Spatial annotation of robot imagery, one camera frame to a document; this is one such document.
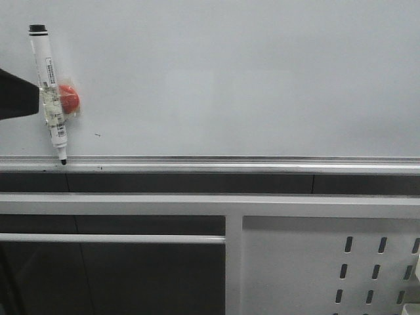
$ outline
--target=barcode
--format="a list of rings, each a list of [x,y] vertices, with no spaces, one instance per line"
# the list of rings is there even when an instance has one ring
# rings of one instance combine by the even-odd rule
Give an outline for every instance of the barcode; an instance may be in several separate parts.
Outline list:
[[[48,78],[50,79],[50,83],[55,84],[53,60],[51,58],[46,58],[45,62],[47,63],[47,73],[48,73]]]
[[[61,114],[55,114],[55,117],[57,118],[57,121],[58,121],[59,125],[64,123],[64,117]]]
[[[58,136],[64,137],[66,135],[66,128],[64,125],[58,125],[57,126]]]

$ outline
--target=black object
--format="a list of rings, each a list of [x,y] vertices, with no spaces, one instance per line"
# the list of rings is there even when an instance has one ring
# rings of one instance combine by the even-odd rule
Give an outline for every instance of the black object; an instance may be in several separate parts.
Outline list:
[[[29,36],[47,36],[47,29],[42,24],[29,25]]]
[[[420,195],[416,175],[315,175],[314,194],[334,195]]]
[[[28,116],[38,111],[38,87],[0,69],[0,120]]]
[[[261,173],[67,174],[70,192],[88,193],[310,194],[312,178],[312,175]]]
[[[0,305],[7,315],[26,315],[20,290],[14,279],[12,268],[0,244]]]
[[[47,29],[45,28],[45,25],[42,24],[32,24],[29,25],[29,32],[46,32]]]
[[[0,192],[68,192],[66,174],[2,172]]]

